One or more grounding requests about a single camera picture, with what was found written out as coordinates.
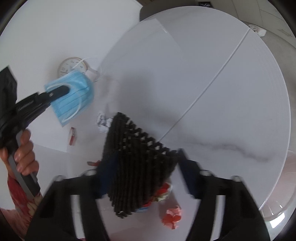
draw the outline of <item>tiled floor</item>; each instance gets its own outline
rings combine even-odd
[[[296,152],[296,49],[291,44],[269,31],[267,31],[262,40],[273,53],[286,82],[291,107],[291,137],[289,150]],[[289,207],[284,212],[284,219],[278,226],[272,228],[269,222],[266,223],[271,240],[282,231],[295,210],[295,207],[296,198],[294,197]]]
[[[267,31],[262,38],[282,70],[291,105],[291,138],[289,150],[296,152],[296,48]]]

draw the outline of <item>round white table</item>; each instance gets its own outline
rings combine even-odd
[[[284,79],[261,39],[234,17],[203,7],[158,13],[120,39],[138,21],[140,6],[134,1],[70,2],[31,0],[0,37],[0,67],[11,66],[19,99],[42,91],[63,59],[100,58],[89,61],[102,69],[94,103],[65,129],[47,110],[31,127],[34,141],[98,159],[105,134],[96,128],[97,113],[120,111],[167,147],[184,148],[215,175],[242,176],[260,208],[281,173],[290,135]],[[71,126],[77,128],[74,147],[67,146]],[[86,168],[77,166],[72,175]],[[169,200],[126,220],[114,215],[108,199],[100,200],[111,239],[185,240],[198,201],[187,195],[178,168],[171,180]],[[175,204],[183,218],[171,231],[159,216]]]

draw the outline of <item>gray floor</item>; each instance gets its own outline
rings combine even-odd
[[[262,40],[277,60],[287,85],[292,119],[289,150],[296,152],[296,48],[269,31]]]

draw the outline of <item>mask ear loop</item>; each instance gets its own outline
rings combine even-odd
[[[77,67],[77,65],[79,65],[82,61],[84,61],[84,60],[86,60],[86,59],[90,59],[90,58],[84,58],[84,59],[80,60],[80,61],[79,61],[75,66],[73,66],[71,69],[74,70],[74,69]],[[98,80],[99,80],[99,78],[100,78],[100,73],[99,73],[98,71],[96,71],[96,70],[90,68],[90,67],[88,68],[88,70],[91,71],[91,72],[93,72],[93,73],[95,73],[95,74],[97,74],[97,80],[96,80],[96,81],[93,81],[93,83],[98,82]]]
[[[51,85],[51,86],[49,86],[48,88],[47,88],[47,90],[48,89],[51,89],[52,87],[60,87],[60,86],[62,86],[62,85],[65,85],[65,86],[68,86],[70,89],[72,88],[72,89],[75,89],[76,90],[76,94],[77,94],[77,92],[78,92],[78,90],[77,90],[77,88],[75,88],[73,85],[69,85],[69,84],[66,84],[66,83],[64,83],[64,84],[54,84],[54,85]],[[66,119],[64,119],[64,120],[62,120],[61,122],[62,123],[64,123],[64,122],[66,122],[66,121],[68,121],[68,120],[70,120],[71,118],[73,118],[77,113],[78,113],[78,111],[81,109],[81,106],[82,106],[82,100],[81,99],[78,99],[79,100],[79,105],[78,105],[78,108],[77,108],[77,110],[74,112],[74,114],[72,114],[70,117],[68,117],[68,118],[66,118]]]

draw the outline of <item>finger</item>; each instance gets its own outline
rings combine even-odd
[[[5,165],[8,164],[8,151],[7,151],[6,147],[0,149],[0,158],[4,162]]]
[[[20,146],[15,152],[15,161],[20,162],[22,158],[24,158],[29,152],[33,150],[33,147],[34,145],[31,141],[27,142],[25,145]]]
[[[39,171],[39,163],[37,161],[34,161],[24,169],[22,174],[24,176],[27,176],[32,172],[38,172],[38,171]]]
[[[26,145],[31,138],[31,132],[29,130],[24,130],[20,137],[20,143],[21,145]]]
[[[32,162],[35,161],[35,154],[34,152],[30,151],[24,158],[22,158],[18,165],[17,165],[17,171],[23,172],[27,166],[29,166]]]

